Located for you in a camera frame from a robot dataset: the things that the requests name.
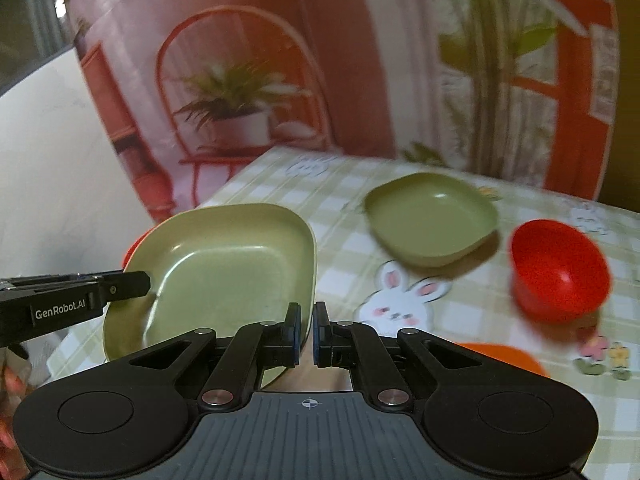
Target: black circular cover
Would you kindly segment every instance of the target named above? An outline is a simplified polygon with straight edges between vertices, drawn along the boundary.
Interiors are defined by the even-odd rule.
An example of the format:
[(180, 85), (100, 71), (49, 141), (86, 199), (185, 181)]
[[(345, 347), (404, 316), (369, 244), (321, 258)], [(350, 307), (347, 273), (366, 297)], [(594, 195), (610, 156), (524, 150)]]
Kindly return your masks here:
[(184, 399), (165, 386), (36, 390), (14, 417), (27, 462), (65, 477), (119, 476), (169, 453), (185, 435)]
[(423, 423), (443, 455), (510, 479), (552, 478), (582, 465), (598, 434), (589, 401), (549, 380), (512, 391), (472, 384), (438, 388)]

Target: chair backrest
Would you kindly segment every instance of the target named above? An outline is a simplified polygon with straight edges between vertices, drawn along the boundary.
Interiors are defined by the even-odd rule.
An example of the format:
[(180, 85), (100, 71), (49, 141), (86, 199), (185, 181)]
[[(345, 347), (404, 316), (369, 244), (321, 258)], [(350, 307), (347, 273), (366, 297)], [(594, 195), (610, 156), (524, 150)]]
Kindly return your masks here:
[(276, 120), (301, 121), (331, 145), (330, 123), (322, 75), (304, 38), (273, 13), (249, 6), (225, 5), (206, 9), (177, 25), (166, 38), (156, 59), (156, 85), (162, 106), (178, 144), (191, 156), (201, 137), (195, 123), (176, 116), (176, 110), (193, 99), (182, 80), (209, 63), (263, 62), (284, 75), (287, 83), (309, 90), (289, 100), (290, 106), (274, 111)]

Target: white flower pot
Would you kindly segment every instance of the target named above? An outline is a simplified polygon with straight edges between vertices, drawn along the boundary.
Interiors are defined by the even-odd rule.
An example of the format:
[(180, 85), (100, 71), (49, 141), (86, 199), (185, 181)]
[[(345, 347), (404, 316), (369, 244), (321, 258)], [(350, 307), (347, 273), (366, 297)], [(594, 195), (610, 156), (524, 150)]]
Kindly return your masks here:
[(212, 123), (216, 147), (222, 150), (266, 146), (269, 143), (269, 118), (266, 112)]

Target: green bowl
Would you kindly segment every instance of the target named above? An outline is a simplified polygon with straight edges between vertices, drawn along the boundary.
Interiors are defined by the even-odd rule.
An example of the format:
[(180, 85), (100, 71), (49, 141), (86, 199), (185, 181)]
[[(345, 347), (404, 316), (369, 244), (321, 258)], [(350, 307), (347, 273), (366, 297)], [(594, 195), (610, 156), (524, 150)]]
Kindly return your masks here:
[[(306, 222), (271, 204), (195, 209), (153, 229), (125, 270), (144, 270), (144, 298), (111, 303), (104, 319), (109, 360), (197, 328), (219, 337), (243, 325), (281, 321), (290, 302), (302, 307), (304, 338), (316, 285), (316, 242)], [(262, 384), (284, 368), (267, 370)]]
[(450, 176), (415, 173), (364, 199), (371, 231), (398, 260), (441, 267), (478, 248), (498, 227), (494, 204)]

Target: rabbit illustration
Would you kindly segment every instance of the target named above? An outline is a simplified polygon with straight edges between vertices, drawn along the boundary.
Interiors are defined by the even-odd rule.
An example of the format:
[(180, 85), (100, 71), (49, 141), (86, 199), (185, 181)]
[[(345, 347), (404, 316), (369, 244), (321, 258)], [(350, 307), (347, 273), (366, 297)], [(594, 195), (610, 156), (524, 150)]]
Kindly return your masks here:
[(381, 336), (396, 337), (401, 328), (417, 328), (430, 332), (433, 325), (431, 308), (426, 306), (444, 296), (451, 283), (427, 278), (408, 288), (408, 275), (398, 262), (387, 262), (378, 270), (374, 292), (356, 311), (355, 320), (368, 324)]

